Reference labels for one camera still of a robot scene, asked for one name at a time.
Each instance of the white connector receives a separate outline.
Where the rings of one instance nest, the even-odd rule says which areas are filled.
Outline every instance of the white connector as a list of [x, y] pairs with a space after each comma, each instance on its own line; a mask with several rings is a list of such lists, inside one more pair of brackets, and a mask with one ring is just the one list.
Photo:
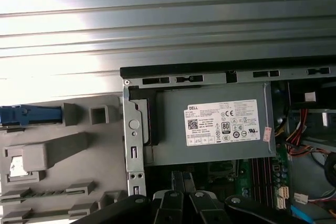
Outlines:
[[284, 199], [289, 199], [289, 188], [288, 186], [281, 186], [279, 189], [279, 196]]
[[278, 209], [286, 209], [286, 201], [281, 197], [277, 197], [277, 208]]

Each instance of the corrugated metal surface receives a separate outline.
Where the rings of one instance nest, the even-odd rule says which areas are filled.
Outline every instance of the corrugated metal surface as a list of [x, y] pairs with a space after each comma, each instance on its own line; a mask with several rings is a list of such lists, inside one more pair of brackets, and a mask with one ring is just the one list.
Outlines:
[[1, 104], [120, 92], [119, 68], [336, 52], [336, 0], [0, 0]]

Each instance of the blue latch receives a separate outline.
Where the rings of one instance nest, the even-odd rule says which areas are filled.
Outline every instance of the blue latch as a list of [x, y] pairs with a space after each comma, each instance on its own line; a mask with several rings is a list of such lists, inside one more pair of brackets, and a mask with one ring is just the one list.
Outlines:
[[59, 106], [0, 106], [0, 126], [28, 126], [30, 124], [61, 122], [62, 108]]

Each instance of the qr code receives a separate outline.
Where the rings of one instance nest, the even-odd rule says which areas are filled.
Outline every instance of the qr code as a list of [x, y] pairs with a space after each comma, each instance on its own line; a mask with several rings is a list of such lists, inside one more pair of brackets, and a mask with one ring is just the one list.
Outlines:
[[189, 130], [198, 129], [198, 120], [197, 119], [188, 120], [188, 129]]

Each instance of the small red sticker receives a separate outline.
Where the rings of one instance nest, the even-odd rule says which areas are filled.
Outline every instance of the small red sticker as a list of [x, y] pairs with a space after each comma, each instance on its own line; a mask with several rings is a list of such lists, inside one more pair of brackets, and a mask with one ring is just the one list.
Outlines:
[[265, 127], [265, 131], [264, 131], [264, 142], [268, 142], [271, 140], [271, 135], [272, 135], [272, 128], [270, 127]]

